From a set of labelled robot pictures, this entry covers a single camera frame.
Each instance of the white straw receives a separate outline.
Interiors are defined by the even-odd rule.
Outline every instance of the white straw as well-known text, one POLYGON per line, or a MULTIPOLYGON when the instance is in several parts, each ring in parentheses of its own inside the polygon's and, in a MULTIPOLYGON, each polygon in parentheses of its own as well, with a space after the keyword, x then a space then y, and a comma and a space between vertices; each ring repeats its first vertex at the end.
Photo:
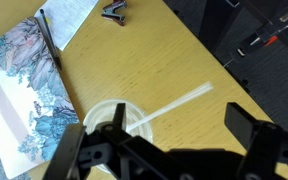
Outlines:
POLYGON ((164 106, 163 108, 155 111, 154 113, 146 116, 145 118, 141 119, 140 121, 137 121, 129 126, 126 126, 126 131, 130 132, 131 130, 133 130, 134 128, 156 118, 157 116, 160 116, 186 102, 189 102, 205 93, 207 93, 208 91, 212 90, 213 86, 210 82, 207 82, 199 87, 197 87, 196 89, 194 89, 193 91, 185 94, 184 96, 176 99, 175 101, 171 102, 170 104, 164 106))

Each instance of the floor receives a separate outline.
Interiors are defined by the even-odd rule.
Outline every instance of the floor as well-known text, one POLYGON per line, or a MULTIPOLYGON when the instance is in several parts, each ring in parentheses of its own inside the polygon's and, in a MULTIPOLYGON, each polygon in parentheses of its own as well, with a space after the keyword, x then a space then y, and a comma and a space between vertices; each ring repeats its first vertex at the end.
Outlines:
MULTIPOLYGON (((198 37, 206 0, 164 0, 182 22, 198 37)), ((232 40, 234 32, 230 32, 225 41, 232 40)), ((237 81, 249 92, 250 96, 262 107, 270 118, 288 130, 288 49, 281 48, 281 42, 270 47, 270 52, 282 53, 282 59, 276 61, 267 56, 255 54, 254 61, 243 64, 233 63, 228 67, 237 81)), ((225 63, 225 52, 222 48, 216 57, 225 63)), ((6 179, 0 162, 0 180, 6 179)), ((23 174, 15 180, 30 179, 28 174, 23 174)))

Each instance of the wooden table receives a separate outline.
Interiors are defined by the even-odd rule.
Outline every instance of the wooden table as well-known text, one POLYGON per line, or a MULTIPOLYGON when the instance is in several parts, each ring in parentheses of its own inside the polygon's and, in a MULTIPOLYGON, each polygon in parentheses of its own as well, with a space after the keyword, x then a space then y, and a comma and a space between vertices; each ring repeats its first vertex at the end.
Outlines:
MULTIPOLYGON (((35 13, 43 1, 0 0, 0 35, 35 13)), ((237 102, 258 119, 268 116, 235 82, 161 0, 128 0, 125 27, 104 20, 101 0, 61 52, 61 77, 83 121, 96 103, 127 99, 148 114, 204 82, 214 90, 152 121, 154 145, 225 148, 245 153, 224 125, 227 102, 237 102)), ((30 171, 43 176, 47 164, 30 171)), ((288 177, 288 169, 279 166, 288 177)), ((110 176, 92 169, 91 177, 110 176)))

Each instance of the white paper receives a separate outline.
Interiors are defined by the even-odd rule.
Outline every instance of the white paper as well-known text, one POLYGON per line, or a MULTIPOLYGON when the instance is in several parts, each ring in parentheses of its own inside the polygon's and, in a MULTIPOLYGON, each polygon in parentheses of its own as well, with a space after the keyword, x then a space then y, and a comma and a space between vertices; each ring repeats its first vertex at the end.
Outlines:
MULTIPOLYGON (((52 39, 61 51, 73 38, 98 0, 47 0, 43 9, 48 20, 52 39)), ((41 21, 40 9, 35 17, 41 21)))

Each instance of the dark floor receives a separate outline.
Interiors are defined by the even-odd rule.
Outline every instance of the dark floor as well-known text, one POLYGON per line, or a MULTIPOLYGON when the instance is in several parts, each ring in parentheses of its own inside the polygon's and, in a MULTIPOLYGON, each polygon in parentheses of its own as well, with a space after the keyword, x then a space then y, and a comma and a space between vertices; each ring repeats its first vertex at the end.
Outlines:
MULTIPOLYGON (((183 21, 183 23, 198 37, 206 0, 165 0, 167 5, 183 21)), ((248 26, 252 23, 245 19, 236 19, 235 26, 248 26)), ((247 31, 227 33, 218 51, 214 54, 221 63, 226 63, 227 52, 237 40, 235 34, 247 34, 247 31)), ((232 63, 228 70, 249 91, 250 96, 261 106, 270 118, 288 130, 288 48, 281 42, 274 43, 269 49, 255 53, 244 63, 232 63)), ((0 162, 0 180, 6 179, 0 162)), ((30 179, 27 174, 17 180, 30 179)))

